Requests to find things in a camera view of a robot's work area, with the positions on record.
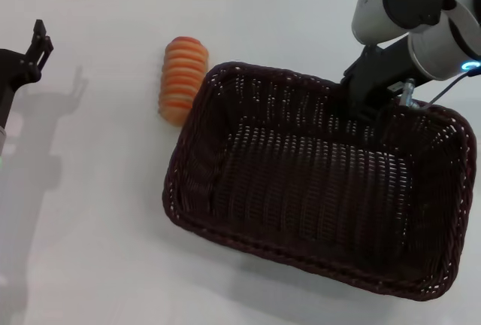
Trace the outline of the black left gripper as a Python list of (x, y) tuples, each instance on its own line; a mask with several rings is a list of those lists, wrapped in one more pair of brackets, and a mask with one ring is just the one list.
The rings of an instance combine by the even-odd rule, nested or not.
[(36, 20), (31, 44), (25, 53), (26, 56), (35, 56), (36, 65), (29, 62), (24, 54), (1, 49), (1, 126), (8, 121), (16, 91), (41, 79), (41, 71), (53, 51), (53, 44), (46, 33), (43, 21)]

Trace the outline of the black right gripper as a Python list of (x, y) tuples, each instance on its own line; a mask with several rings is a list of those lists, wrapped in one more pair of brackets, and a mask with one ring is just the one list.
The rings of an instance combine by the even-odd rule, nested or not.
[(349, 95), (349, 115), (364, 122), (374, 122), (394, 96), (389, 87), (414, 77), (408, 37), (386, 48), (367, 45), (360, 57), (343, 73), (341, 84)]

